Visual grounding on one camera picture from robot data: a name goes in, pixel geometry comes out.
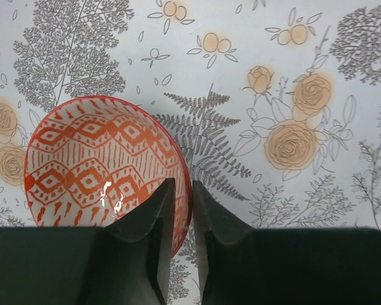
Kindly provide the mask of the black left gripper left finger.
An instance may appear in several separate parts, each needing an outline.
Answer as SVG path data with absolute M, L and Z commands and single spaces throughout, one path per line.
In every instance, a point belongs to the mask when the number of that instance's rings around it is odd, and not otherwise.
M 0 304 L 165 304 L 175 181 L 106 227 L 0 228 Z

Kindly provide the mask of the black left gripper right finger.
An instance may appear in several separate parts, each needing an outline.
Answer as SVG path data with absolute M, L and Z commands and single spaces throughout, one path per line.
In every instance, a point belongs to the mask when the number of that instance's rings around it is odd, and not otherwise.
M 381 231 L 255 229 L 192 192 L 203 304 L 381 304 Z

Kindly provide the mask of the orange patterned bowl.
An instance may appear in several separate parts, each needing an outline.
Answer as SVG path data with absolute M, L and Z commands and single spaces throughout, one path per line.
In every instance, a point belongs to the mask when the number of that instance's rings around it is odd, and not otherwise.
M 172 251 L 187 235 L 192 190 L 184 157 L 168 131 L 141 108 L 107 96 L 61 104 L 27 146 L 24 186 L 38 226 L 108 226 L 175 181 Z

